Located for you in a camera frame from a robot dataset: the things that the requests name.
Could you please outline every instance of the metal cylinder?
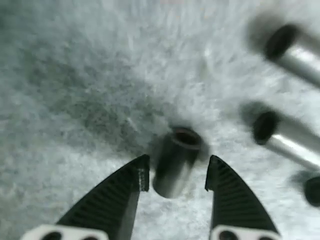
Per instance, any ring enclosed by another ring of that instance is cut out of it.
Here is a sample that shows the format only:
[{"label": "metal cylinder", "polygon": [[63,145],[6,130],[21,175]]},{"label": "metal cylinder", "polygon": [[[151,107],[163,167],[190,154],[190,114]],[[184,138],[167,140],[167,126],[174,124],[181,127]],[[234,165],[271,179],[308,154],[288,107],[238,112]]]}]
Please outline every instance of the metal cylinder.
[{"label": "metal cylinder", "polygon": [[288,24],[278,29],[265,47],[266,57],[320,88],[320,41]]},{"label": "metal cylinder", "polygon": [[320,138],[292,118],[274,111],[262,113],[253,124],[253,137],[275,153],[320,170]]},{"label": "metal cylinder", "polygon": [[159,195],[174,199],[182,193],[201,145],[201,137],[184,127],[173,129],[165,138],[153,180],[153,188]]}]

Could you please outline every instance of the textured fabric surface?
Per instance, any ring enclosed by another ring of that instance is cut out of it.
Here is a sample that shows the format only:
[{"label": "textured fabric surface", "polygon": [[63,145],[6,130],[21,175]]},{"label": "textured fabric surface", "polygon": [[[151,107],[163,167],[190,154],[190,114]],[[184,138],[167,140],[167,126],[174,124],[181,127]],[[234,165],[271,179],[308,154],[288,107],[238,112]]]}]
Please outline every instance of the textured fabric surface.
[{"label": "textured fabric surface", "polygon": [[254,144],[255,102],[320,134],[320,91],[255,51],[281,22],[320,35],[318,0],[0,1],[0,239],[54,223],[171,125],[208,145],[183,195],[140,196],[132,239],[205,240],[209,155],[233,167],[285,240],[318,240],[301,166]]}]

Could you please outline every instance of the silver tube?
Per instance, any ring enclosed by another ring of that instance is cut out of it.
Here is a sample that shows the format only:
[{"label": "silver tube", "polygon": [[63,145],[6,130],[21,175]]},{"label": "silver tube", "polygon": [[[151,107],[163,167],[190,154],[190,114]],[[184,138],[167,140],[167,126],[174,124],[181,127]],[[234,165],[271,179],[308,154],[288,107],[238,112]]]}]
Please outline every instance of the silver tube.
[{"label": "silver tube", "polygon": [[165,139],[153,180],[153,188],[159,195],[173,199],[182,193],[201,143],[197,133],[183,127],[175,128]]},{"label": "silver tube", "polygon": [[320,41],[297,26],[278,29],[267,42],[265,55],[320,88]]},{"label": "silver tube", "polygon": [[310,170],[320,170],[320,138],[292,118],[265,112],[253,124],[253,137],[275,153]]}]

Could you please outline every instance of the hollow cylinder opening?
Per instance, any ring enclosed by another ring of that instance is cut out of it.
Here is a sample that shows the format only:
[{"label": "hollow cylinder opening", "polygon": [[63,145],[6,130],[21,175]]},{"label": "hollow cylinder opening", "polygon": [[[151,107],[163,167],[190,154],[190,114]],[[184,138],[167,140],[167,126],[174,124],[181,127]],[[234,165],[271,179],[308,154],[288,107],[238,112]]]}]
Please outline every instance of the hollow cylinder opening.
[{"label": "hollow cylinder opening", "polygon": [[264,145],[277,129],[279,118],[275,112],[261,114],[253,124],[253,137],[257,144]]},{"label": "hollow cylinder opening", "polygon": [[201,144],[200,136],[187,128],[176,128],[173,131],[173,140],[180,145],[195,148]]},{"label": "hollow cylinder opening", "polygon": [[278,29],[268,40],[265,47],[265,55],[270,60],[280,58],[294,43],[298,28],[288,24]]}]

